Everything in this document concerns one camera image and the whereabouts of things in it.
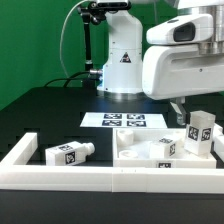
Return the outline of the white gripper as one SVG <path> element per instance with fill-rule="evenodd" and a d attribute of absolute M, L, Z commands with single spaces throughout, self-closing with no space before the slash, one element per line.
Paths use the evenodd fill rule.
<path fill-rule="evenodd" d="M 224 91 L 224 55 L 200 55 L 196 44 L 152 46 L 143 59 L 142 88 L 155 100 L 173 98 L 170 104 L 183 126 L 185 96 Z"/>

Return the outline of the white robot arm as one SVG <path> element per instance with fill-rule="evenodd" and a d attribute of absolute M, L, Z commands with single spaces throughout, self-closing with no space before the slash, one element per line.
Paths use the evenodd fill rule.
<path fill-rule="evenodd" d="M 96 0 L 109 24 L 109 57 L 98 90 L 169 99 L 183 124 L 187 96 L 224 91 L 224 0 L 165 0 L 178 15 L 143 32 L 128 9 L 151 1 Z"/>

